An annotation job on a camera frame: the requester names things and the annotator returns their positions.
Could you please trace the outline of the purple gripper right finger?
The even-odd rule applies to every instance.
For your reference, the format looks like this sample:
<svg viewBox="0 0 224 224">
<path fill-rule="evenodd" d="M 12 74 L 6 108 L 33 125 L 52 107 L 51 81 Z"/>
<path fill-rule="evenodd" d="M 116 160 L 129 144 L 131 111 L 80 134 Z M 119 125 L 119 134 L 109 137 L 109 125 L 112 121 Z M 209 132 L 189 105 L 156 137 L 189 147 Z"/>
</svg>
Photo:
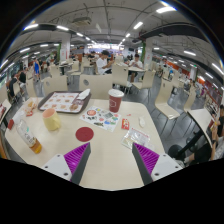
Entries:
<svg viewBox="0 0 224 224">
<path fill-rule="evenodd" d="M 132 144 L 132 153 L 145 185 L 182 169 L 168 154 L 157 154 L 137 143 Z"/>
</svg>

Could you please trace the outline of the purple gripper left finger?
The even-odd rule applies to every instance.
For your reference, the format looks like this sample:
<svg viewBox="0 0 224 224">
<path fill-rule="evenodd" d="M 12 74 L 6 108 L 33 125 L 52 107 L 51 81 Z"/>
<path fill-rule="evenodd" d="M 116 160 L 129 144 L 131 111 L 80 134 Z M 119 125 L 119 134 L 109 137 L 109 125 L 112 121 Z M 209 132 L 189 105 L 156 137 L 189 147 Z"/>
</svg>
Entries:
<svg viewBox="0 0 224 224">
<path fill-rule="evenodd" d="M 90 144 L 86 143 L 65 155 L 56 154 L 42 166 L 42 169 L 78 185 L 82 179 L 90 153 Z"/>
</svg>

